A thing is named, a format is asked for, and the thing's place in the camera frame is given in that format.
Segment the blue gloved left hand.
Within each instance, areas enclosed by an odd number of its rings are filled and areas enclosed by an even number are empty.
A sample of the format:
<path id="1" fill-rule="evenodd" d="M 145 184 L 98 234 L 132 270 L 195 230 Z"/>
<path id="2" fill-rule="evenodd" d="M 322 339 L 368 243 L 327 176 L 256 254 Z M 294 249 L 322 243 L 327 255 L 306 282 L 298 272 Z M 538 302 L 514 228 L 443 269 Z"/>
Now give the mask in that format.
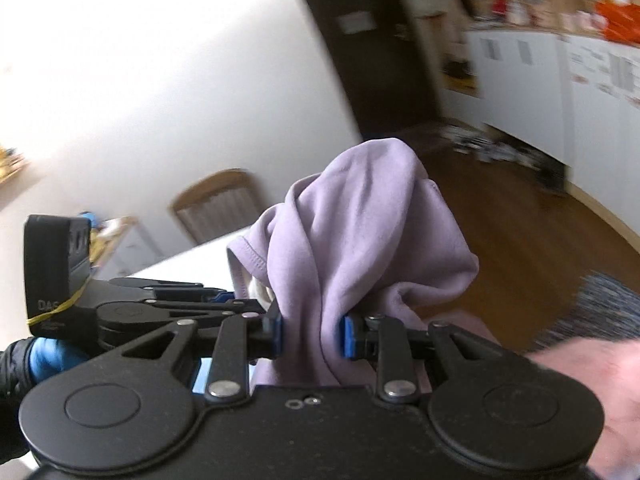
<path id="1" fill-rule="evenodd" d="M 36 384 L 88 361 L 86 352 L 68 341 L 35 338 L 29 350 L 29 370 Z"/>

